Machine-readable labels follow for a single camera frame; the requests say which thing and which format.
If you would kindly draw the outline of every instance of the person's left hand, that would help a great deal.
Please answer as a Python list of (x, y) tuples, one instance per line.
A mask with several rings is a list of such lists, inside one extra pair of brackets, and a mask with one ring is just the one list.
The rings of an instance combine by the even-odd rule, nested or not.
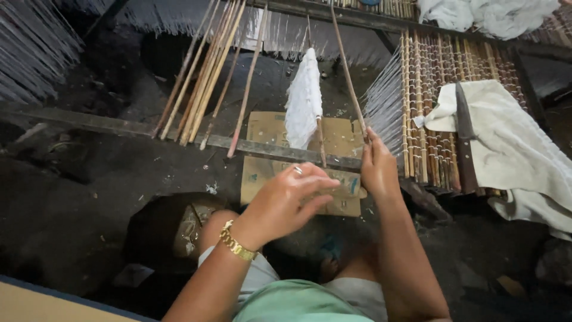
[[(295, 167), (302, 170), (299, 174)], [(268, 181), (231, 227), (231, 235), (248, 250), (302, 228), (322, 205), (333, 200), (319, 195), (301, 206), (301, 201), (322, 189), (335, 188), (338, 180), (312, 163), (293, 164)]]

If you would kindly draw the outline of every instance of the hand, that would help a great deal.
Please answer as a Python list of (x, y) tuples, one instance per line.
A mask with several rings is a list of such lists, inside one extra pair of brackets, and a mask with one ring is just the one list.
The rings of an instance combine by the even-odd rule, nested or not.
[(367, 136), (371, 142), (363, 146), (362, 184), (376, 199), (400, 197), (397, 160), (370, 127)]
[[(294, 167), (302, 170), (299, 174)], [(312, 163), (293, 164), (268, 181), (231, 227), (232, 237), (248, 250), (257, 250), (269, 241), (302, 228), (322, 205), (333, 200), (319, 195), (301, 201), (322, 189), (340, 185)]]

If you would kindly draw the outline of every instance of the cardboard sheet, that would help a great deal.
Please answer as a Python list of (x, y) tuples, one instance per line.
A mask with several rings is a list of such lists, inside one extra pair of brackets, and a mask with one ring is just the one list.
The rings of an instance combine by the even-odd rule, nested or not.
[[(247, 140), (288, 147), (284, 116), (285, 113), (279, 112), (252, 112), (248, 122)], [(347, 119), (324, 118), (322, 126), (326, 153), (361, 158), (363, 139), (359, 125), (355, 125)], [(319, 151), (317, 140), (310, 142), (308, 150)], [(249, 203), (266, 181), (290, 164), (246, 156), (241, 186), (241, 204)], [(341, 182), (341, 188), (330, 192), (334, 196), (334, 200), (321, 209), (319, 213), (359, 216), (359, 198), (365, 197), (364, 190), (360, 189), (360, 175), (332, 169), (326, 169), (326, 173), (331, 178), (338, 179)]]

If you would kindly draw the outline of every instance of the white towel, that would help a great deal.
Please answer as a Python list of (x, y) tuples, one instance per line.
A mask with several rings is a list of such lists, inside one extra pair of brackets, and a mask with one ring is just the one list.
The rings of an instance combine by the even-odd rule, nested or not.
[[(508, 201), (490, 198), (489, 204), (507, 220), (545, 223), (553, 236), (572, 241), (572, 161), (502, 84), (484, 80), (462, 86), (477, 138), (471, 150), (479, 186), (509, 195)], [(416, 123), (456, 132), (455, 84), (441, 88), (438, 103)]]

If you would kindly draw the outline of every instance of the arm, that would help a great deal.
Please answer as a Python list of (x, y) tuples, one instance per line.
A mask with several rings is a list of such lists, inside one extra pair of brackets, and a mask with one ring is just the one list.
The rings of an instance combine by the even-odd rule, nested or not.
[(380, 213), (379, 280), (390, 321), (450, 319), (447, 302), (405, 206), (397, 162), (368, 128), (362, 181)]
[[(295, 171), (298, 166), (302, 174)], [(318, 209), (333, 198), (301, 200), (340, 184), (312, 163), (293, 164), (260, 189), (230, 228), (232, 238), (249, 250), (302, 228)], [(250, 267), (219, 242), (185, 285), (163, 322), (230, 321), (240, 287)]]

